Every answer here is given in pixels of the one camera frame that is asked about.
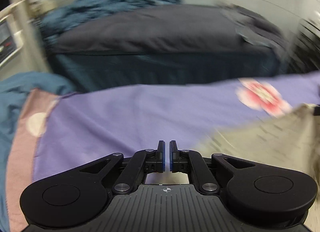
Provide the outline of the beige polka dot shirt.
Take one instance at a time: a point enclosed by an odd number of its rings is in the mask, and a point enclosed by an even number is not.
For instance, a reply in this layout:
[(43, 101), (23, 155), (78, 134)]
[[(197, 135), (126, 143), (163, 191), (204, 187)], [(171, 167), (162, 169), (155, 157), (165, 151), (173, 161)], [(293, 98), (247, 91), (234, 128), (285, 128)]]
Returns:
[(195, 146), (208, 157), (224, 153), (253, 162), (293, 169), (319, 182), (319, 107), (302, 104), (277, 118), (216, 129)]

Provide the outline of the purple floral bed sheet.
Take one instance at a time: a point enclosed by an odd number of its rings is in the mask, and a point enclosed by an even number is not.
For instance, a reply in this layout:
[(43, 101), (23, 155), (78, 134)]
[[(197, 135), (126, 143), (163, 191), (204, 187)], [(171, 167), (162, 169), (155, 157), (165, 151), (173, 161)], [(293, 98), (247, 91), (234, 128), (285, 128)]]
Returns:
[(32, 89), (17, 122), (7, 163), (10, 231), (27, 222), (19, 206), (33, 181), (114, 152), (130, 157), (175, 140), (195, 150), (216, 129), (277, 118), (319, 103), (319, 73), (237, 79), (191, 86), (134, 85), (58, 96)]

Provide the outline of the teal bed sheet edge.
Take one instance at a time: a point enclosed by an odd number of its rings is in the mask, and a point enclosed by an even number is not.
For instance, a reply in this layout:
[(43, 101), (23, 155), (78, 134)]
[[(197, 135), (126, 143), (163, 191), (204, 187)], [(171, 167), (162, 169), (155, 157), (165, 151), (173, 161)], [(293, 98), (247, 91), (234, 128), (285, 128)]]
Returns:
[(32, 89), (62, 96), (76, 90), (67, 78), (44, 72), (21, 72), (1, 81), (1, 231), (9, 231), (5, 175), (21, 110)]

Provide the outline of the teal blue blanket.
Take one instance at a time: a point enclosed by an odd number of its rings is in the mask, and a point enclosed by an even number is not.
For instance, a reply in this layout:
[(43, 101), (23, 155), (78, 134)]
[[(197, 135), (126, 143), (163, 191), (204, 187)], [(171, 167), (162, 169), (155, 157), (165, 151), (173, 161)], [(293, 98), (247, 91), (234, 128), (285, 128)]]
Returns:
[(176, 5), (182, 0), (75, 0), (71, 4), (50, 11), (40, 22), (42, 40), (47, 49), (57, 43), (59, 36), (82, 23), (118, 12), (159, 5)]

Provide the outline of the white cabinet with door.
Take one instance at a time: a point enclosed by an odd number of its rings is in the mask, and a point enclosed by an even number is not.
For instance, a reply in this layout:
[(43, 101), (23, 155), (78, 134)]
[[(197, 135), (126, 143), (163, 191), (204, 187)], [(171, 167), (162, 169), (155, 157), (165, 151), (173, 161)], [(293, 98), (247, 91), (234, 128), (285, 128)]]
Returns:
[(32, 0), (15, 0), (1, 10), (1, 79), (20, 72), (51, 72), (33, 25)]

